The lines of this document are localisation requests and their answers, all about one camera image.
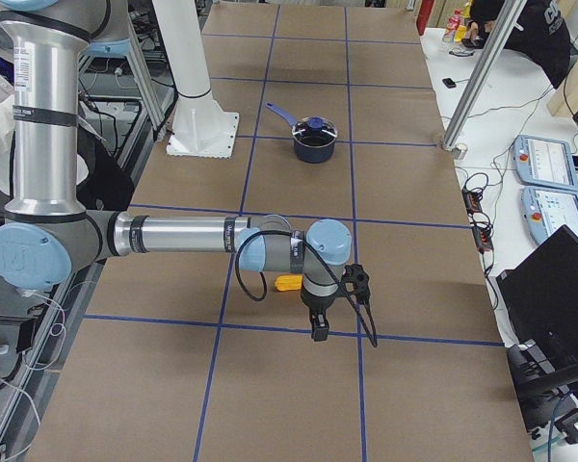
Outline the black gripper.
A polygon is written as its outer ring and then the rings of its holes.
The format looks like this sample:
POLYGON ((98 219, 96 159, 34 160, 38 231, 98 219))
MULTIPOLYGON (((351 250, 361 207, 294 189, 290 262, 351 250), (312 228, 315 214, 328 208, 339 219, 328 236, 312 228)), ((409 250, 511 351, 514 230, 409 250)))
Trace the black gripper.
POLYGON ((302 302, 309 310, 311 338, 314 342, 322 342, 328 338, 327 309, 334 303, 335 299, 336 293, 314 295, 307 289, 302 289, 302 302))

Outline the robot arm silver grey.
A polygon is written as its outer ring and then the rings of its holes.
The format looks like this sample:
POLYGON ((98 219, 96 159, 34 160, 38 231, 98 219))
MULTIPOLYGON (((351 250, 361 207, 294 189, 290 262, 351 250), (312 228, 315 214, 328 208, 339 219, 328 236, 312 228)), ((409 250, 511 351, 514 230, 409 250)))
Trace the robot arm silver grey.
POLYGON ((76 196, 78 64, 85 52, 130 47, 123 1, 4 1, 13 40, 13 197, 0 227, 0 276, 44 289, 89 264, 131 253, 235 255, 237 271, 302 277, 313 340, 328 337, 327 310, 347 294, 349 229, 334 219, 295 231, 279 217, 133 217, 88 210, 76 196))

